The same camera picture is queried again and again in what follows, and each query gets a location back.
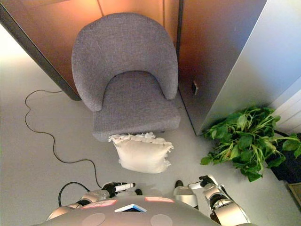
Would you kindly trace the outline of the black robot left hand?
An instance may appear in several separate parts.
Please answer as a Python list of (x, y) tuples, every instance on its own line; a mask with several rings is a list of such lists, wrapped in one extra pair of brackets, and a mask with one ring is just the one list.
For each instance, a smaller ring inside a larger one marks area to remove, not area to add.
[(109, 182), (102, 186), (102, 190), (106, 190), (109, 193), (109, 197), (112, 198), (116, 195), (116, 193), (133, 187), (135, 187), (135, 183)]

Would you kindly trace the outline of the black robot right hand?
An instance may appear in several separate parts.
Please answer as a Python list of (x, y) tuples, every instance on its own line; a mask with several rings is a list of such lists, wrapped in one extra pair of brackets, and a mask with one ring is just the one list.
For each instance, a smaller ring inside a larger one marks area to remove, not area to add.
[(213, 184), (215, 186), (218, 185), (217, 181), (215, 180), (215, 178), (211, 174), (205, 175), (205, 176), (200, 176), (199, 181), (195, 182), (195, 183), (192, 183), (192, 184), (188, 184), (188, 188), (190, 188), (190, 189), (200, 189), (200, 188), (204, 188), (208, 184)]

